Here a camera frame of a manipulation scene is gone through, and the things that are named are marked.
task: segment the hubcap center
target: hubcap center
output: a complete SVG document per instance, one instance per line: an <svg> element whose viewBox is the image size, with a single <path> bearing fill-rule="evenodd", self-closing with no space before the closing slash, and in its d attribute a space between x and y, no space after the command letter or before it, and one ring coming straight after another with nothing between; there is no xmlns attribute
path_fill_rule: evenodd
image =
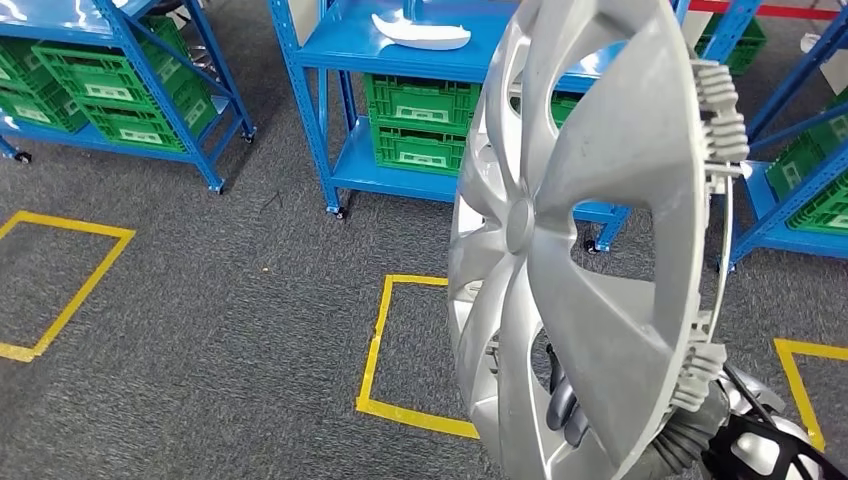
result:
<svg viewBox="0 0 848 480"><path fill-rule="evenodd" d="M520 252L533 233L535 214L530 200L522 198L512 204L506 221L506 248L513 254Z"/></svg>

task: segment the silver hubcap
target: silver hubcap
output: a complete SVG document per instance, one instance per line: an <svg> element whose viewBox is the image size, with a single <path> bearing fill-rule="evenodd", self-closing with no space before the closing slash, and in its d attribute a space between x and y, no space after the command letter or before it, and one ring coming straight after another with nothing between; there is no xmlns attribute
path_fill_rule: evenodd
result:
<svg viewBox="0 0 848 480"><path fill-rule="evenodd" d="M556 81L622 40L558 130ZM518 78L521 114L509 105ZM448 285L462 396L511 478L620 478L657 433L698 314L704 139L667 0L521 2L469 132ZM572 210L590 199L652 210L654 282L571 259ZM530 364L542 328L589 421L579 447L545 424L550 395Z"/></svg>

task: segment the gray carpet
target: gray carpet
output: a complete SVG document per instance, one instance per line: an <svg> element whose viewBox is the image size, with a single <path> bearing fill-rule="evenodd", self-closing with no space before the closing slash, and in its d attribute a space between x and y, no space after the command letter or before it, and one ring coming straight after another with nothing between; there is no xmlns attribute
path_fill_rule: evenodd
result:
<svg viewBox="0 0 848 480"><path fill-rule="evenodd" d="M216 2L209 16L260 127L220 162L238 174L227 195L189 166L47 144L19 142L32 165L0 162L0 219L30 210L137 230L42 357L0 359L0 478L500 478L478 442L354 410L383 277L446 273L451 207L359 194L347 221L324 213L264 0ZM747 112L807 30L763 23L770 45L739 82ZM816 79L788 118L829 96ZM635 215L610 254L574 255L650 277L648 226ZM714 226L710 259L717 238ZM110 242L31 226L0 241L0 341L37 339ZM715 281L710 263L705 302ZM847 345L847 283L845 261L765 250L730 278L718 336L793 419L772 339ZM462 415L443 302L438 288L395 290L375 399ZM828 451L844 460L848 365L799 368Z"/></svg>

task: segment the shelf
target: shelf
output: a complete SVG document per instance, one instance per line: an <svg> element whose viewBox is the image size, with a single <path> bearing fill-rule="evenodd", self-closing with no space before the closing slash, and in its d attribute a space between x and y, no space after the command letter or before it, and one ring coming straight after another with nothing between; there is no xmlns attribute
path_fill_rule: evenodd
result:
<svg viewBox="0 0 848 480"><path fill-rule="evenodd" d="M336 0L296 51L298 63L356 72L483 83L489 61L516 4L490 0L433 0L421 5L416 23L462 25L471 40L457 50L432 51L395 45L374 26L371 14L385 20L403 11L404 0ZM560 80L558 90L582 93L622 48L613 45L590 55Z"/></svg>
<svg viewBox="0 0 848 480"><path fill-rule="evenodd" d="M159 0L113 0L127 15L140 17ZM5 0L0 2L0 35L89 45L114 44L112 29L91 0Z"/></svg>
<svg viewBox="0 0 848 480"><path fill-rule="evenodd" d="M229 104L227 99L222 97L212 97L212 102L218 110L218 116L206 129L201 133L201 143L215 129L223 116L223 111ZM147 149L141 147L132 147L126 145L116 145L109 142L92 124L86 124L80 131L76 133L67 133L54 130L51 128L40 127L26 122L15 122L15 120L6 115L0 110L0 135L11 135L15 137L31 138L34 140L44 140L47 142L60 143L72 147L91 148L94 150L103 150L108 152L123 153L127 155L135 155L139 157L158 158L161 160L171 160L184 163L195 163L193 157L186 153L166 152L163 150Z"/></svg>
<svg viewBox="0 0 848 480"><path fill-rule="evenodd" d="M336 188L441 202L453 202L456 196L456 177L378 167L367 117L359 117L356 121L353 132L342 147L331 181ZM587 202L577 206L574 218L607 223L615 216L612 206Z"/></svg>
<svg viewBox="0 0 848 480"><path fill-rule="evenodd" d="M750 167L750 172L746 172L745 187L756 220L759 221L777 206L765 175L771 164L754 161L743 164ZM792 230L783 222L767 231L757 246L829 257L848 257L848 236Z"/></svg>

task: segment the red line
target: red line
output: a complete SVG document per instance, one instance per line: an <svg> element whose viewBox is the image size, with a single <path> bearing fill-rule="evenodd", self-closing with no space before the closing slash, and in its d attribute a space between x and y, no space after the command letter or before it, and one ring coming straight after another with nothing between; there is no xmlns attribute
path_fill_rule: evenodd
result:
<svg viewBox="0 0 848 480"><path fill-rule="evenodd" d="M727 2L715 0L692 0L689 10L700 12L724 13L727 11ZM757 10L757 15L764 17L804 18L808 20L833 20L839 15L834 10L819 10L815 8L780 7L777 5L762 5Z"/></svg>

